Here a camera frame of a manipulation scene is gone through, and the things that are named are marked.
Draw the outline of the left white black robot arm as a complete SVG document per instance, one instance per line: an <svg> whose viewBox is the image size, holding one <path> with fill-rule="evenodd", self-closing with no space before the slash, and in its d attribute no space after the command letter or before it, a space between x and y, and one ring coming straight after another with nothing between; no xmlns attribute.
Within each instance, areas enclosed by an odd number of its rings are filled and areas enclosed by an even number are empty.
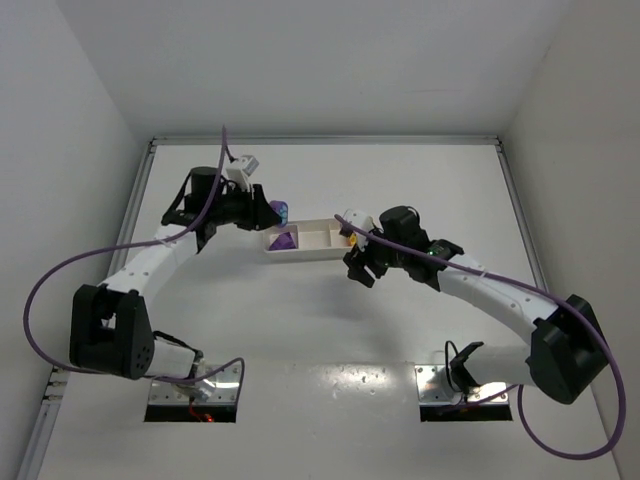
<svg viewBox="0 0 640 480"><path fill-rule="evenodd" d="M73 297L69 360L77 368L137 380L191 382L202 354L153 329L149 307L181 265L224 225L261 231L281 221L260 184L194 167L161 218L154 239L99 285Z"/></svg>

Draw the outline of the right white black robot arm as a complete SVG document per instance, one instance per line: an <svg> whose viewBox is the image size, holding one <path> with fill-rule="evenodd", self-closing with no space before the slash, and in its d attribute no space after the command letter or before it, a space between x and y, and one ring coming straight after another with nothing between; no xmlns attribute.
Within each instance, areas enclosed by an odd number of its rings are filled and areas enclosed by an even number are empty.
<svg viewBox="0 0 640 480"><path fill-rule="evenodd" d="M397 206L378 219L349 209L338 219L341 235L355 243L343 261L347 276L372 287L390 269L415 282L479 309L523 342L495 347L475 341L445 363L452 391L468 394L491 382L531 385L552 400L569 405L607 366L600 327L583 298L572 295L559 305L544 294L500 280L462 247L432 239L417 211Z"/></svg>

